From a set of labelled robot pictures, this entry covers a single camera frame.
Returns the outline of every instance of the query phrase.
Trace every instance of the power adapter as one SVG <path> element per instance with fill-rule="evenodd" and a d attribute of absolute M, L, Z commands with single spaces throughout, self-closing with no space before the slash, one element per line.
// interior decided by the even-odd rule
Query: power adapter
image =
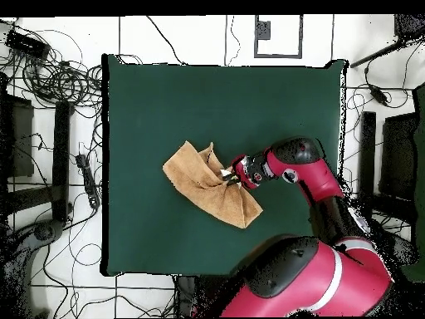
<path fill-rule="evenodd" d="M 377 87 L 369 85 L 370 95 L 383 106 L 388 106 L 388 98 L 387 96 Z"/>
<path fill-rule="evenodd" d="M 95 181 L 91 173 L 89 161 L 85 155 L 76 156 L 76 165 L 81 169 L 84 179 L 84 188 L 87 196 L 89 197 L 90 207 L 94 210 L 100 207 L 99 195 L 97 194 Z"/>
<path fill-rule="evenodd" d="M 23 52 L 36 59 L 46 60 L 50 46 L 37 39 L 24 36 L 14 30 L 9 31 L 6 38 L 6 46 L 17 52 Z"/>

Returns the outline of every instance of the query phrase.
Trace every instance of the white floor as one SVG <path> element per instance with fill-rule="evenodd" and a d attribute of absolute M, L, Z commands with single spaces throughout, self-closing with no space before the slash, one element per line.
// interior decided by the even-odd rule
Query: white floor
<path fill-rule="evenodd" d="M 296 59 L 254 59 L 254 16 L 229 15 L 206 16 L 206 17 L 152 17 L 162 33 L 173 44 L 175 52 L 181 61 L 194 65 L 224 65 L 225 52 L 226 64 L 232 60 L 232 66 L 324 66 L 331 57 L 333 59 L 346 59 L 356 61 L 378 49 L 385 47 L 394 39 L 392 15 L 305 15 L 303 31 L 303 58 Z M 225 49 L 225 26 L 227 22 L 227 48 Z M 56 18 L 20 18 L 19 26 L 33 31 L 56 30 L 71 36 L 81 48 L 82 62 L 87 67 L 100 64 L 102 53 L 121 53 L 136 55 L 143 63 L 172 62 L 176 59 L 167 42 L 159 35 L 153 24 L 146 17 L 56 17 Z M 0 26 L 1 35 L 7 32 L 7 28 Z M 57 32 L 39 32 L 51 45 L 61 52 L 64 60 L 80 62 L 81 54 L 76 44 L 67 36 Z M 0 56 L 7 49 L 0 43 Z M 381 87 L 401 87 L 404 78 L 406 60 L 415 47 L 406 48 L 400 52 L 381 57 L 370 66 L 369 81 Z M 414 88 L 425 81 L 425 53 L 419 48 L 408 63 L 408 73 L 405 87 Z M 347 74 L 347 86 L 356 87 L 364 83 L 363 69 L 365 65 L 355 69 L 349 69 Z M 351 97 L 354 89 L 347 90 L 347 99 Z M 366 90 L 357 90 L 368 101 L 371 96 Z M 404 102 L 405 95 L 402 92 L 391 91 L 393 98 L 391 105 L 398 106 Z M 357 95 L 354 99 L 357 105 L 362 104 L 362 96 Z M 349 101 L 347 110 L 347 130 L 349 130 L 358 117 L 354 109 L 353 101 Z M 413 111 L 413 101 L 399 109 L 389 109 L 370 101 L 365 109 L 376 111 L 378 119 L 376 142 L 382 139 L 382 124 L 386 117 Z M 81 110 L 82 113 L 90 114 L 89 111 Z M 52 110 L 36 110 L 33 122 L 33 131 L 42 135 L 48 146 L 53 145 L 53 112 Z M 81 143 L 90 143 L 93 120 L 87 120 L 80 115 L 71 118 L 71 153 L 76 155 L 81 151 Z M 352 133 L 345 140 L 345 157 L 358 150 L 358 143 Z M 97 150 L 101 162 L 101 150 Z M 377 153 L 375 165 L 375 183 L 379 180 L 379 153 Z M 45 150 L 33 151 L 35 161 L 40 165 L 42 173 L 51 182 L 51 153 Z M 354 156 L 345 163 L 344 175 L 349 184 L 357 179 L 357 157 Z M 94 159 L 91 168 L 94 170 L 100 166 Z M 96 182 L 101 180 L 101 172 L 96 174 Z M 31 179 L 16 179 L 17 182 L 42 182 L 37 169 Z M 70 183 L 82 184 L 82 177 L 78 175 L 77 168 L 70 164 Z M 30 186 L 16 185 L 16 189 Z M 352 183 L 354 192 L 356 182 Z M 70 186 L 70 201 L 84 192 L 81 186 Z M 50 206 L 40 206 L 16 214 L 15 226 L 20 228 L 31 221 Z M 83 194 L 76 202 L 74 220 L 79 221 L 90 215 L 87 197 Z M 171 277 L 149 274 L 124 274 L 116 278 L 103 277 L 99 273 L 99 263 L 92 266 L 82 266 L 78 263 L 73 266 L 74 259 L 67 247 L 69 237 L 73 239 L 78 232 L 78 237 L 71 244 L 74 256 L 89 243 L 101 246 L 101 208 L 100 212 L 82 225 L 75 226 L 71 233 L 66 232 L 62 237 L 51 245 L 49 258 L 54 258 L 46 267 L 46 270 L 55 279 L 66 285 L 78 287 L 78 312 L 81 318 L 113 318 L 113 317 L 139 317 L 142 313 L 132 307 L 123 298 L 111 299 L 108 302 L 89 305 L 80 312 L 87 302 L 98 302 L 115 295 L 115 285 L 118 295 L 126 297 L 130 302 L 144 310 L 159 308 L 163 310 L 173 295 L 173 281 Z M 409 238 L 408 229 L 402 231 L 405 238 Z M 46 248 L 38 254 L 32 268 L 32 292 L 36 307 L 49 307 L 51 317 L 61 300 L 65 296 L 65 289 L 48 279 L 42 269 L 42 263 L 46 257 Z M 78 259 L 82 263 L 95 263 L 100 258 L 100 250 L 90 245 L 81 250 Z M 65 315 L 70 310 L 72 290 L 65 303 L 62 305 L 58 316 Z M 74 318 L 68 313 L 65 318 Z"/>

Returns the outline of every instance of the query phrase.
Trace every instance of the green mat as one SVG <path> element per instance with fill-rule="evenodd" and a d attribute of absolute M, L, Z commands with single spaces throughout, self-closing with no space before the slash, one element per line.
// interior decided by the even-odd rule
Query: green mat
<path fill-rule="evenodd" d="M 217 157 L 229 164 L 241 153 L 306 135 L 322 142 L 336 171 L 344 64 L 136 66 L 104 59 L 110 164 L 101 268 L 110 275 L 227 274 L 270 237 L 311 235 L 309 207 L 295 185 L 282 180 L 253 190 L 264 211 L 241 230 L 178 193 L 162 166 L 185 140 L 197 150 L 213 142 Z"/>

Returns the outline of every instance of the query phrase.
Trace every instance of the red robot arm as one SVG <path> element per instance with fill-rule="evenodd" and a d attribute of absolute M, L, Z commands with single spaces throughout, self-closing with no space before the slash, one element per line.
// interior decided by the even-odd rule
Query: red robot arm
<path fill-rule="evenodd" d="M 313 140 L 296 137 L 232 163 L 245 188 L 282 177 L 297 183 L 310 205 L 315 237 L 280 236 L 254 253 L 245 284 L 221 317 L 363 316 L 375 309 L 392 279 Z"/>

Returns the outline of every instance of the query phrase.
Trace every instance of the brown cloth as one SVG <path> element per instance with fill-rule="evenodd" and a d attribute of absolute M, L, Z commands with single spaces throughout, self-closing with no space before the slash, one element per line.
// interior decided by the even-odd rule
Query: brown cloth
<path fill-rule="evenodd" d="M 262 208 L 243 187 L 226 187 L 220 169 L 223 166 L 213 152 L 213 143 L 198 153 L 187 141 L 163 166 L 176 190 L 200 209 L 246 228 Z"/>

